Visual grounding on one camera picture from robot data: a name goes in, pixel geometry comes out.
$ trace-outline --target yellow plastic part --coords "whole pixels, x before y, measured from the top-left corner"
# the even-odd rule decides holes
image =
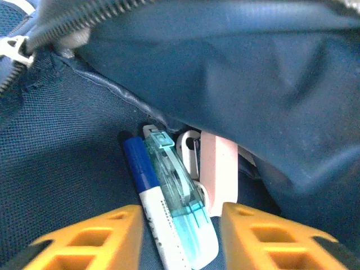
[[[53,240],[25,270],[138,269],[142,210],[128,205],[44,235]]]
[[[245,205],[223,205],[221,235],[230,270],[347,269],[312,239],[331,235]]]

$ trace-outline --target white zipper pull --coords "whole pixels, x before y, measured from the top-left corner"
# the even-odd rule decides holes
[[[22,63],[23,65],[27,66],[28,68],[34,62],[34,54],[29,57],[24,56],[21,54],[21,46],[25,43],[25,41],[29,37],[24,37],[22,35],[17,35],[13,38],[3,38],[0,40],[0,57],[7,56],[13,61]]]

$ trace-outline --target pink object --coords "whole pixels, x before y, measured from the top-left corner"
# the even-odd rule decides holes
[[[201,132],[200,183],[209,194],[209,215],[221,216],[223,203],[237,202],[237,144]]]

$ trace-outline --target marker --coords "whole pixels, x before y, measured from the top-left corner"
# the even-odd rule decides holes
[[[123,147],[164,268],[191,270],[142,139],[127,139]]]

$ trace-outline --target blue marker cap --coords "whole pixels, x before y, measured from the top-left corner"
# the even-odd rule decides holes
[[[138,193],[160,186],[142,139],[127,139],[123,146]]]

